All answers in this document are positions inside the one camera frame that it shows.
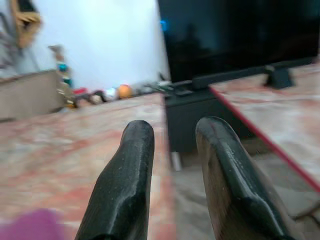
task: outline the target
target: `yellow object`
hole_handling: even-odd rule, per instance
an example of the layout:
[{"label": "yellow object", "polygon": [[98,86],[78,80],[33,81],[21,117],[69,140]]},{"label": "yellow object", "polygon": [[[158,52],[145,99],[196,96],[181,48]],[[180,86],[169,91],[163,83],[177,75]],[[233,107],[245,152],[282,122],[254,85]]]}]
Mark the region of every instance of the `yellow object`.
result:
[{"label": "yellow object", "polygon": [[117,90],[118,90],[119,98],[121,99],[127,99],[132,96],[132,89],[129,85],[123,84],[119,86]]}]

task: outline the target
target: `black tv screen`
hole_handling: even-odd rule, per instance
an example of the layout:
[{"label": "black tv screen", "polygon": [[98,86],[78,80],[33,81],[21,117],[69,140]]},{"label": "black tv screen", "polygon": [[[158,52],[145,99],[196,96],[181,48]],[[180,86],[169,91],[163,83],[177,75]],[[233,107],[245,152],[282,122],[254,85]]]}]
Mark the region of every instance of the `black tv screen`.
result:
[{"label": "black tv screen", "polygon": [[316,57],[320,0],[158,0],[171,81]]}]

